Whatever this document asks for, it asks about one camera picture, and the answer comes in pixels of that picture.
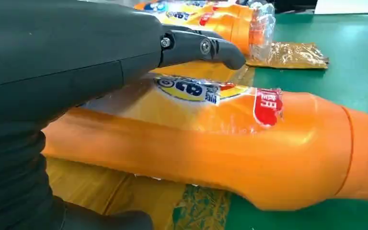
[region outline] green table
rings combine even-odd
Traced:
[[[368,14],[277,16],[276,41],[315,42],[329,69],[257,69],[254,86],[311,92],[368,112]],[[233,195],[227,230],[368,230],[368,202],[327,200],[297,212],[262,212]]]

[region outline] orange plastic bottle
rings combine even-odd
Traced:
[[[162,77],[84,107],[44,130],[45,155],[227,189],[263,210],[368,199],[368,115],[308,93]]]
[[[215,31],[248,56],[251,45],[264,43],[266,25],[258,20],[256,10],[227,2],[202,1],[204,4],[198,6],[193,2],[201,1],[154,1],[135,8],[154,12],[162,23]]]
[[[226,13],[236,18],[242,18],[251,21],[255,10],[227,1],[166,1],[153,0],[150,2],[141,2],[135,5],[135,9],[150,12],[186,12],[186,13]]]

